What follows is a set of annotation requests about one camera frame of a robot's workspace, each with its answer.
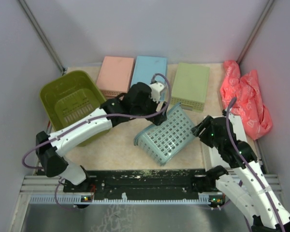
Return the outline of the blue perforated tray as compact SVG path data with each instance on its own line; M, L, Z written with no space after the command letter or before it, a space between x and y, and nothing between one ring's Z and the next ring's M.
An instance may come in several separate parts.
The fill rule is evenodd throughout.
M130 87L138 82L149 85L154 74L161 73L166 76L167 73L167 58L137 56Z

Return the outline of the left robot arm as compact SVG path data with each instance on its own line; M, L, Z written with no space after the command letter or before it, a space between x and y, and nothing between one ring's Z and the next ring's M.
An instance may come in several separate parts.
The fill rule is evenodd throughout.
M85 169L65 155L87 139L128 122L134 118L145 118L154 125L166 120L166 104L157 112L157 106L166 85L154 81L150 85L142 82L134 84L127 93L108 99L99 108L72 125L47 134L36 135L36 155L47 177L60 176L70 181L79 191L87 191L91 186Z

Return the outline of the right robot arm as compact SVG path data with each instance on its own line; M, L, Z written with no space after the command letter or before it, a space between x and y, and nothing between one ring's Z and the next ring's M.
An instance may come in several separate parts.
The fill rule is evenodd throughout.
M206 171L206 185L229 198L244 215L251 231L290 232L290 213L268 184L251 146L236 138L242 128L240 117L229 114L228 117L207 116L191 129L204 145L220 154L245 188L221 165Z

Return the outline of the light green perforated tray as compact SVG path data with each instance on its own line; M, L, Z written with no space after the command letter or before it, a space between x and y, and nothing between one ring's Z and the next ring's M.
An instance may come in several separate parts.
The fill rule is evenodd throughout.
M175 74L171 104L181 103L185 109L204 110L210 68L198 64L179 63Z

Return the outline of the pink perforated tray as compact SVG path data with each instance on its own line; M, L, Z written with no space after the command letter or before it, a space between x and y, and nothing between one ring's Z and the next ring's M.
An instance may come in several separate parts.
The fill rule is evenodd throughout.
M96 85L106 99L127 93L134 68L134 58L105 56Z

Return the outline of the teal perforated basket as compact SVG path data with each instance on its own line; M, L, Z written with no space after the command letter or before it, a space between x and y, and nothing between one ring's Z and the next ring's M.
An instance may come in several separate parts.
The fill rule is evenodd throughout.
M177 103L167 112L166 121L143 129L135 136L133 144L163 166L194 139L193 127L181 103Z

